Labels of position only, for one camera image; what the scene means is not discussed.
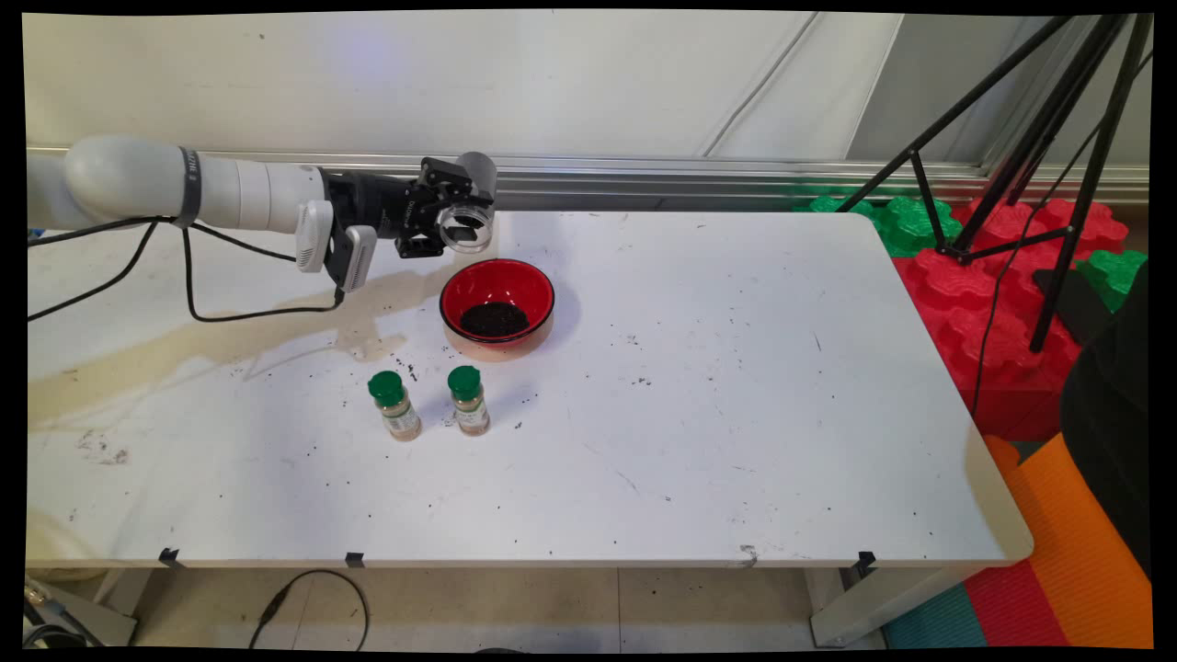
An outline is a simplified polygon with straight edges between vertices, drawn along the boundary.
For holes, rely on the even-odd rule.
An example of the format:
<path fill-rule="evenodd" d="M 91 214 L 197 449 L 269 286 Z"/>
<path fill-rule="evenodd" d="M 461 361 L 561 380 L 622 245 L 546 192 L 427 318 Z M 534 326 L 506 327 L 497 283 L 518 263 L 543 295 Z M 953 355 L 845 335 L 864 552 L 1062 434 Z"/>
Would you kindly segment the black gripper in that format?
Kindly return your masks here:
<path fill-rule="evenodd" d="M 379 239 L 395 241 L 400 258 L 434 258 L 447 244 L 439 234 L 443 205 L 492 206 L 492 196 L 478 191 L 467 168 L 425 155 L 415 179 L 348 171 L 324 176 L 333 216 L 331 241 L 345 240 L 350 226 L 370 226 Z"/>

